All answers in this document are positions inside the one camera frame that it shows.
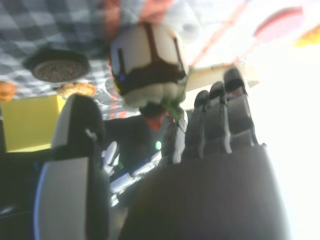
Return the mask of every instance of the gingham tablecloth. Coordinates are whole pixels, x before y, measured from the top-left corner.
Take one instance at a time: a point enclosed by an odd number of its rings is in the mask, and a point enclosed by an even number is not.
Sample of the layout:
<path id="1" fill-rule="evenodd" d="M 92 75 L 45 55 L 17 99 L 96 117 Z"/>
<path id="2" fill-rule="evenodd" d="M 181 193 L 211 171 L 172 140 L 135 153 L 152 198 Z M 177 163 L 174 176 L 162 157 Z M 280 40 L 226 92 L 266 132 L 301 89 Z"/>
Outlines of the gingham tablecloth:
<path id="1" fill-rule="evenodd" d="M 1 0 L 0 81 L 17 86 L 14 99 L 54 95 L 64 83 L 34 78 L 24 63 L 39 50 L 76 51 L 90 71 L 77 82 L 92 83 L 105 119 L 137 114 L 123 106 L 107 68 L 110 39 L 142 22 L 165 24 L 186 43 L 190 65 L 231 61 L 247 50 L 256 27 L 270 14 L 300 0 Z"/>

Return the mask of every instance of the green light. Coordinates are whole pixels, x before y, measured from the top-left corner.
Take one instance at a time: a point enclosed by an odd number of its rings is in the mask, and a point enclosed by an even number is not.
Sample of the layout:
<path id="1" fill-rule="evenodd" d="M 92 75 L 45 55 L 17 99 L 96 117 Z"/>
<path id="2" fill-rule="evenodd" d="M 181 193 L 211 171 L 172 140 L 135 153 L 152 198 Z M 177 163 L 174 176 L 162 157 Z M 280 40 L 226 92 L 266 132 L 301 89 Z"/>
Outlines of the green light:
<path id="1" fill-rule="evenodd" d="M 155 149 L 158 150 L 158 151 L 161 150 L 161 147 L 162 147 L 161 142 L 160 142 L 160 141 L 157 141 L 157 142 L 155 143 L 154 147 L 155 147 Z"/>

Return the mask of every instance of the tablecloth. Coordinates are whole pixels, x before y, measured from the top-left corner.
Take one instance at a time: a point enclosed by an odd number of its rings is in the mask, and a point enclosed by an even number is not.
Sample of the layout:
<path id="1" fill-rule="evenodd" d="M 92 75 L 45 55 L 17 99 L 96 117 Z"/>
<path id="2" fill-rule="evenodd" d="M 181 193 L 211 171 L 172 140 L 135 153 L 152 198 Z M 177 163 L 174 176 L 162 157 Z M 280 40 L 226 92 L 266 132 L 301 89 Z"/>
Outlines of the tablecloth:
<path id="1" fill-rule="evenodd" d="M 78 82 L 92 83 L 105 119 L 137 114 L 123 105 L 107 67 L 110 40 L 139 23 L 164 24 L 185 43 L 196 67 L 231 62 L 252 44 L 253 32 L 272 13 L 301 0 L 1 0 L 0 81 L 17 86 L 14 99 L 56 94 L 63 83 L 33 77 L 25 62 L 41 49 L 76 51 L 89 61 Z"/>

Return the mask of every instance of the chocolate syrup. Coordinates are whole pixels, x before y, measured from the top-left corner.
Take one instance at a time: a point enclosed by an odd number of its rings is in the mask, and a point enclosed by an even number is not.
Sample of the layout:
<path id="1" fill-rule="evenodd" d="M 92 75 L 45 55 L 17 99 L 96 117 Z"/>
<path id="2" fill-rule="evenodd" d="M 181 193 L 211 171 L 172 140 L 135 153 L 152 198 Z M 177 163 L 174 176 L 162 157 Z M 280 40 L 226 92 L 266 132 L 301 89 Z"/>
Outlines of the chocolate syrup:
<path id="1" fill-rule="evenodd" d="M 136 67 L 129 73 L 125 70 L 125 61 L 123 56 L 123 50 L 119 48 L 117 50 L 120 74 L 116 75 L 116 85 L 121 90 L 121 95 L 124 96 L 132 90 L 139 89 L 151 84 L 163 84 L 163 83 L 176 83 L 187 77 L 184 70 L 181 54 L 178 48 L 177 38 L 173 39 L 178 63 L 172 64 L 162 60 L 158 54 L 155 35 L 150 24 L 145 24 L 144 29 L 146 31 L 148 44 L 150 47 L 151 63 L 147 66 Z"/>

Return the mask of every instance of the yellow box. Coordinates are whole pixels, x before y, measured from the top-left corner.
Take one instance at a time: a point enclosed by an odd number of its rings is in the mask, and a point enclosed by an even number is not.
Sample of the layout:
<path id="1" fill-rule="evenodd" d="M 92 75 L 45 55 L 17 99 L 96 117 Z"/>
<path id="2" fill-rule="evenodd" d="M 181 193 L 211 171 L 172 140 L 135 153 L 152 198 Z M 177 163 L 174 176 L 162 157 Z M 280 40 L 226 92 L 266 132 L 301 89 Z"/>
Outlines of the yellow box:
<path id="1" fill-rule="evenodd" d="M 3 102 L 1 109 L 7 153 L 50 148 L 64 105 L 65 100 L 58 95 Z"/>

